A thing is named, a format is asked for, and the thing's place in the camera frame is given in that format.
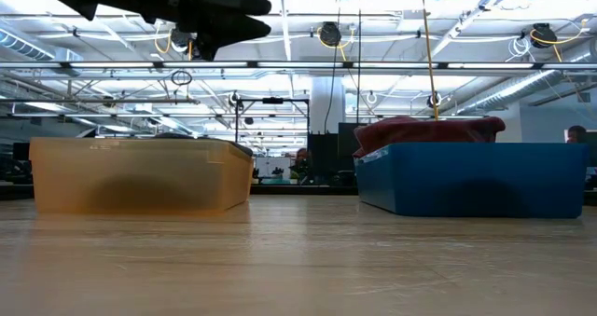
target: wooden table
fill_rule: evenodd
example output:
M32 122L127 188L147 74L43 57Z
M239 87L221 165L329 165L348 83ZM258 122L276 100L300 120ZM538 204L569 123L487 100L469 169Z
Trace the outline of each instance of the wooden table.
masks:
M0 202L0 315L594 315L597 208L421 219L356 197L35 219Z

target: red fabric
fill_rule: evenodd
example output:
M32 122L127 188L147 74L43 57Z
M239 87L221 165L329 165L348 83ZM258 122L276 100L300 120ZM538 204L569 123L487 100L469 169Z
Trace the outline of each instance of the red fabric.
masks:
M354 130L361 158L395 143L494 143L497 132L506 129L498 117L474 120L421 121L411 117L392 117Z

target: fluorescent light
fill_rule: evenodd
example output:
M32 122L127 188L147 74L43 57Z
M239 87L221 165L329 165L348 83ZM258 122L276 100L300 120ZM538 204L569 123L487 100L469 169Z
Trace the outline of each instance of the fluorescent light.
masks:
M163 117L159 114L117 114L116 117Z
M272 132L284 132L284 133L306 133L307 129L239 129L242 132L264 132L264 133L272 133Z
M74 120L80 122L81 124L85 124L85 125L90 125L90 126L97 126L96 123L92 122L92 121L88 121L87 119L83 119L83 118L74 118Z
M111 131L132 131L132 129L126 126L119 126L119 125L104 125L105 128Z
M60 68L57 62L0 62L0 68Z
M355 63L354 67L371 69L426 69L429 68L429 64L424 62L360 62ZM431 67L437 68L437 63L432 63Z
M398 117L398 116L411 117L411 118L415 118L415 119L429 119L429 118L431 118L431 116L421 116L421 115L358 115L359 118ZM356 115L355 114L346 115L346 117L356 118Z
M166 68L246 68L246 62L164 62Z
M160 118L159 122L162 125L168 126L171 129L178 129L178 127L179 127L178 123L175 120L170 119L168 117L162 117L162 118Z
M333 68L342 67L341 62L258 62L260 68Z
M56 114L11 114L13 117L58 117Z
M107 115L107 114L69 114L69 115L65 115L66 117L111 117L112 115Z
M73 68L153 68L153 62L70 62Z
M534 63L450 63L448 69L530 69Z
M444 119L482 119L485 116L441 116Z
M37 107L37 108L48 110L48 111L56 111L56 112L64 111L63 107L61 107L61 106L59 106L59 105L57 105L55 103L38 103L38 102L33 102L33 103L25 103L25 105Z
M553 63L544 64L544 69L597 69L597 63Z

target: ceiling duct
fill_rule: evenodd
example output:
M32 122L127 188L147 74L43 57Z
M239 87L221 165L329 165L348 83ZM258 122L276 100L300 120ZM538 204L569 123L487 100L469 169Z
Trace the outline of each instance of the ceiling duct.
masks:
M35 61L52 61L56 57L53 51L48 51L38 45L31 36L16 31L1 21L0 45Z
M0 21L0 46L35 61L74 62L83 58L73 50L45 45Z
M597 39L593 38L566 51L564 57L570 59L569 62L596 62ZM549 85L557 85L563 79L564 74L558 70L541 70L528 76L510 78L478 94L466 103L458 105L458 109L452 108L444 113L461 115L478 109L493 110L498 106L516 102L521 98L548 88Z

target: cord reel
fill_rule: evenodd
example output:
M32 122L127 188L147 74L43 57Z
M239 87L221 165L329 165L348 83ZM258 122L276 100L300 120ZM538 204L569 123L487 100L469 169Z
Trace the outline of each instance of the cord reel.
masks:
M533 36L536 38L549 42L558 42L558 36L549 28L548 23L536 23L533 25L533 28L535 29ZM533 47L545 49L552 46L549 43L543 43L536 38L533 38L533 36L531 36L531 45L533 45Z

